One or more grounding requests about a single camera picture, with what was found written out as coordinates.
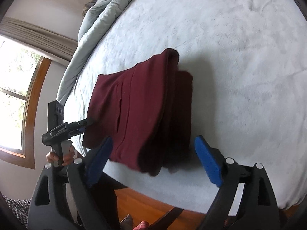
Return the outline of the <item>checkered sleeve forearm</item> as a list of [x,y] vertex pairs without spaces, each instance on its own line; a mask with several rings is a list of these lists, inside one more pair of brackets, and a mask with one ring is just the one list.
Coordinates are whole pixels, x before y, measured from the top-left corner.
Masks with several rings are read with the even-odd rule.
[[12,210],[17,219],[25,226],[28,227],[28,215],[31,200],[30,199],[10,199],[3,196],[4,200],[8,204],[8,207]]

